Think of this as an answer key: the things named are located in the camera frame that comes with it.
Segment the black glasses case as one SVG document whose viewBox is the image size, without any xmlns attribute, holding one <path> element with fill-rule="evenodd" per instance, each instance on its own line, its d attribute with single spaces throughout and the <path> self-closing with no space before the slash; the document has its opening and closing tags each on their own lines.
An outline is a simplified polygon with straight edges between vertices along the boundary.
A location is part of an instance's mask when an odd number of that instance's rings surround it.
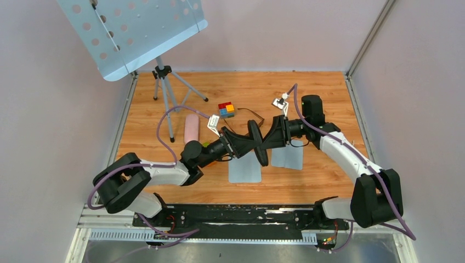
<svg viewBox="0 0 465 263">
<path fill-rule="evenodd" d="M 266 167 L 269 164 L 269 158 L 267 151 L 262 148 L 263 136 L 258 126 L 258 123 L 255 120 L 249 120 L 247 122 L 248 133 L 254 141 L 254 153 L 259 164 L 262 167 Z"/>
</svg>

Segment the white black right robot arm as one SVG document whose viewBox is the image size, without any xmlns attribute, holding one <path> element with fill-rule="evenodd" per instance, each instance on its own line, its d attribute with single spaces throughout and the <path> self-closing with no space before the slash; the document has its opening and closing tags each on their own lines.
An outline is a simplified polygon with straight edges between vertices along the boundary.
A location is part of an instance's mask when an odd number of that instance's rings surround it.
<svg viewBox="0 0 465 263">
<path fill-rule="evenodd" d="M 322 100 L 306 95 L 300 103 L 300 118 L 275 116 L 264 137 L 262 151 L 290 144 L 305 136 L 320 151 L 335 161 L 354 184 L 351 198 L 329 197 L 315 202 L 314 224 L 328 228 L 335 219 L 355 221 L 368 228 L 403 215 L 400 177 L 394 169 L 383 169 L 353 148 L 341 130 L 325 120 Z"/>
</svg>

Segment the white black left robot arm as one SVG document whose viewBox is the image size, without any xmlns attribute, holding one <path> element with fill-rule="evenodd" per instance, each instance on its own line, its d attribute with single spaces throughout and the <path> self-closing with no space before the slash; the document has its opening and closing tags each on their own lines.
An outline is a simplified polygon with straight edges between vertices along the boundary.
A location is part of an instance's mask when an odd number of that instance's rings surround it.
<svg viewBox="0 0 465 263">
<path fill-rule="evenodd" d="M 144 188 L 192 185 L 203 175 L 203 167 L 227 155 L 240 158 L 261 140 L 260 135 L 239 135 L 223 127 L 219 139 L 206 147 L 196 140 L 185 144 L 176 164 L 144 161 L 134 152 L 127 153 L 100 172 L 93 185 L 109 214 L 129 210 L 143 214 L 154 226 L 162 226 L 168 219 L 166 205 L 158 194 L 144 192 Z"/>
</svg>

